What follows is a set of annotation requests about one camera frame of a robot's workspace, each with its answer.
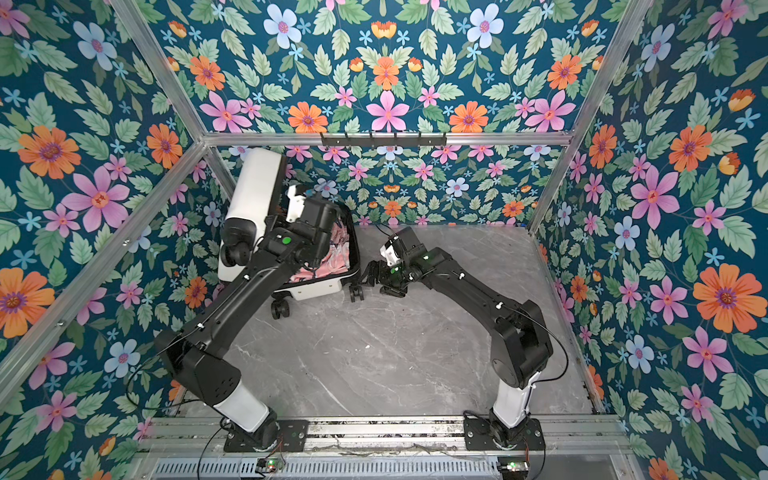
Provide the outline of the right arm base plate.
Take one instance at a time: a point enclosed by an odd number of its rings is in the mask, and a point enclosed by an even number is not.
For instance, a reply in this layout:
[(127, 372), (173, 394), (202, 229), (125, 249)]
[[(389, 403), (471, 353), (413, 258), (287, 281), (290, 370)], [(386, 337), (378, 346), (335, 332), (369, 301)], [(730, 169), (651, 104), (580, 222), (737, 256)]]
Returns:
[(538, 419), (526, 416), (515, 427), (507, 427), (499, 419), (474, 414), (463, 417), (465, 448), (469, 451), (544, 451), (546, 443)]

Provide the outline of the white hard-shell suitcase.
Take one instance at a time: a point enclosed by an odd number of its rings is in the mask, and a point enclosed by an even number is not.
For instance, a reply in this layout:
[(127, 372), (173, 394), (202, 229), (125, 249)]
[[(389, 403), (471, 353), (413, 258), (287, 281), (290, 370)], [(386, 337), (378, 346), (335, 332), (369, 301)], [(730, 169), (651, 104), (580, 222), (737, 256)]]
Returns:
[[(229, 210), (221, 233), (218, 277), (221, 282), (233, 282), (244, 270), (250, 256), (258, 250), (264, 234), (274, 226), (283, 225), (286, 213), (280, 209), (282, 180), (287, 171), (287, 157), (276, 152), (255, 148), (243, 157), (243, 168), (235, 184)], [(351, 267), (346, 273), (307, 282), (288, 282), (272, 294), (272, 317), (290, 315), (289, 298), (308, 300), (349, 288), (350, 299), (364, 299), (360, 285), (361, 255), (351, 211), (342, 205), (341, 221), (350, 234)]]

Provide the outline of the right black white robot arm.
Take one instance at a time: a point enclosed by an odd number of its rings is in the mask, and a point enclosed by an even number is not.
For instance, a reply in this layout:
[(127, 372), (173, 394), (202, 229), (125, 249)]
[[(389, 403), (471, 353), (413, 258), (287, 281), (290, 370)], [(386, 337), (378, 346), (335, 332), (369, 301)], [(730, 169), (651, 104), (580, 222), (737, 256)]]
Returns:
[(551, 335), (540, 307), (520, 303), (491, 289), (440, 248), (420, 252), (395, 264), (371, 261), (362, 282), (398, 298), (421, 283), (468, 312), (487, 331), (490, 364), (499, 378), (496, 400), (489, 411), (487, 431), (506, 448), (526, 429), (529, 403), (553, 354)]

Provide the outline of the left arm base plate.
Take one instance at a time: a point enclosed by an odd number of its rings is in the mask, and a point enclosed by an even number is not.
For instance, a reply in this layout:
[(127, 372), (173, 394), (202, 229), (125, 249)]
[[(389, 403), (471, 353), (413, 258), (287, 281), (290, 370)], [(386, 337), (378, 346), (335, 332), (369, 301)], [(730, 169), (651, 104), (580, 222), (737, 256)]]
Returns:
[(296, 453), (304, 450), (310, 422), (267, 419), (254, 432), (247, 432), (229, 420), (222, 420), (220, 426), (227, 432), (223, 447), (226, 453)]

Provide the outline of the pink navy patterned garment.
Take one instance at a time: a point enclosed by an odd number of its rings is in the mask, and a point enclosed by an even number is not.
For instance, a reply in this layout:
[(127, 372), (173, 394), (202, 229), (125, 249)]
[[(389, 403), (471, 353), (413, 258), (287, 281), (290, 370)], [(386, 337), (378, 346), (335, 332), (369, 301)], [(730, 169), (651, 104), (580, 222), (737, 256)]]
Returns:
[(289, 280), (291, 284), (324, 279), (350, 270), (350, 234), (347, 227), (337, 221), (331, 233), (331, 242), (326, 256), (315, 269), (302, 268)]

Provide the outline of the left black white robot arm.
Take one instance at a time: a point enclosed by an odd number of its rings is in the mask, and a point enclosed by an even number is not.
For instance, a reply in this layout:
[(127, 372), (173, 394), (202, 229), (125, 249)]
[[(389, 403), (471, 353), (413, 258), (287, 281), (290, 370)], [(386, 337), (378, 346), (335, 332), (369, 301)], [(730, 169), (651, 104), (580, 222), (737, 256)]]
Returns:
[(180, 332), (164, 330), (154, 340), (172, 378), (222, 415), (227, 432), (254, 450), (267, 450), (277, 441), (277, 416), (247, 388), (240, 370), (225, 355), (276, 290), (299, 270), (321, 264), (342, 214), (337, 204), (307, 199), (297, 219), (277, 220), (250, 245), (238, 242), (225, 255), (246, 262), (236, 279)]

